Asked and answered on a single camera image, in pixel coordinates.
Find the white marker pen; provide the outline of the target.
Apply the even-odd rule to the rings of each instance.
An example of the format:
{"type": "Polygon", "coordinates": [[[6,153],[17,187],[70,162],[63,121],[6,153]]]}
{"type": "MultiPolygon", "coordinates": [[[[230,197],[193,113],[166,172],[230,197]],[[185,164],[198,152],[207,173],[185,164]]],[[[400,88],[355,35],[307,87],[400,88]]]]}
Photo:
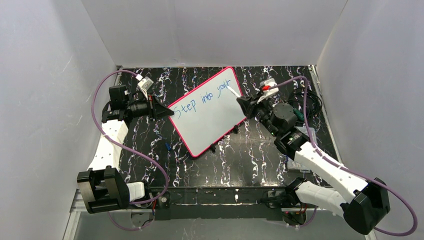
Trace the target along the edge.
{"type": "Polygon", "coordinates": [[[240,98],[241,96],[234,90],[232,89],[230,86],[227,87],[228,90],[230,90],[237,98],[240,98]]]}

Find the pink framed whiteboard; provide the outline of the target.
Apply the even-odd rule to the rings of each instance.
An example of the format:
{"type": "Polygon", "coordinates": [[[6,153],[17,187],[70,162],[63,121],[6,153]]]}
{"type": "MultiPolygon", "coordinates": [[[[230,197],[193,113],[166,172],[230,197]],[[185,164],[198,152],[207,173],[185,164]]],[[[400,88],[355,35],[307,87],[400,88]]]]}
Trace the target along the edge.
{"type": "Polygon", "coordinates": [[[237,97],[243,95],[233,67],[226,67],[170,104],[170,121],[192,157],[203,154],[246,117],[237,97]]]}

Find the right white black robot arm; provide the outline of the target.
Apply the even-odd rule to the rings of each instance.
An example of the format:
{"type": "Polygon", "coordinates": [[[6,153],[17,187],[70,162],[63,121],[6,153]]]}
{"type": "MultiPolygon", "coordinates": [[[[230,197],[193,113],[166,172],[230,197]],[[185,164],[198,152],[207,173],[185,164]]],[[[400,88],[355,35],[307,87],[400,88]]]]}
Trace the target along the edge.
{"type": "Polygon", "coordinates": [[[332,189],[297,178],[285,192],[296,203],[312,204],[342,217],[356,232],[367,235],[390,212],[388,191],[379,178],[361,179],[342,169],[333,158],[324,159],[319,148],[296,127],[293,107],[284,102],[276,105],[256,96],[236,99],[243,114],[256,118],[275,137],[276,148],[295,162],[323,178],[332,189]]]}

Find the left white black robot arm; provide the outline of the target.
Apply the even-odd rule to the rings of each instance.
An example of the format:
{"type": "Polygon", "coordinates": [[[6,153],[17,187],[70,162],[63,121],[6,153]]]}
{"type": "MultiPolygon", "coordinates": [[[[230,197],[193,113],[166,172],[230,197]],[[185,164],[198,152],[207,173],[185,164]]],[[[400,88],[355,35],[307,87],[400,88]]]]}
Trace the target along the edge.
{"type": "Polygon", "coordinates": [[[135,99],[126,85],[109,88],[109,101],[102,109],[101,137],[95,155],[86,171],[78,173],[76,181],[90,214],[127,209],[130,204],[144,205],[153,201],[147,182],[126,183],[120,174],[119,161],[123,141],[135,118],[154,121],[172,116],[161,104],[150,86],[138,86],[135,99]]]}

